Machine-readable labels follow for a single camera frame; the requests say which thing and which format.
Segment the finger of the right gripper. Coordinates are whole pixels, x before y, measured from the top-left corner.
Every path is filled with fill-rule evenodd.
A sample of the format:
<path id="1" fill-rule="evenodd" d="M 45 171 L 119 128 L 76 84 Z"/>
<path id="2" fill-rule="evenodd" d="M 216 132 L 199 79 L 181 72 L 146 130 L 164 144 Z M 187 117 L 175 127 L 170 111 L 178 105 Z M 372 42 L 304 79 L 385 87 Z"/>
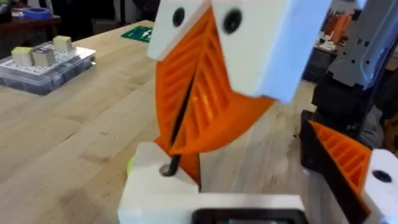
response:
<path id="1" fill-rule="evenodd" d="M 207 21 L 200 19 L 209 1 L 161 1 L 148 56 L 156 61 L 155 95 L 160 138 L 172 145 L 181 109 L 190 91 L 205 39 Z"/>
<path id="2" fill-rule="evenodd" d="M 213 151 L 289 102 L 329 10 L 327 0 L 212 1 L 174 154 Z"/>

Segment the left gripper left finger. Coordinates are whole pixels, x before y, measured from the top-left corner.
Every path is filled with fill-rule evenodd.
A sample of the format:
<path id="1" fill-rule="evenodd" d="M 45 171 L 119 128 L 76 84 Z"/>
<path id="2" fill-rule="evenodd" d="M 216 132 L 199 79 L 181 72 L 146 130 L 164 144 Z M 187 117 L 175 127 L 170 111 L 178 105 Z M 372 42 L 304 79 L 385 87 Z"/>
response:
<path id="1" fill-rule="evenodd" d="M 139 143 L 119 207 L 133 208 L 141 202 L 148 201 L 151 196 L 197 193 L 198 184 L 182 169 L 178 169 L 171 177 L 161 174 L 161 167 L 169 165 L 170 162 L 171 158 L 156 143 Z"/>

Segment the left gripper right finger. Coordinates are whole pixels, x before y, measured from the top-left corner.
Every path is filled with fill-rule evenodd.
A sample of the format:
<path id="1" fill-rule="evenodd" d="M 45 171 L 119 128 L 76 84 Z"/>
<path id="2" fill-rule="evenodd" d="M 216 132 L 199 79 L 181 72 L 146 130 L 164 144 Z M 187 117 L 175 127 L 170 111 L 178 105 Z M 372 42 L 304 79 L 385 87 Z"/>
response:
<path id="1" fill-rule="evenodd" d="M 397 157 L 300 115 L 300 161 L 327 183 L 349 223 L 397 223 Z"/>

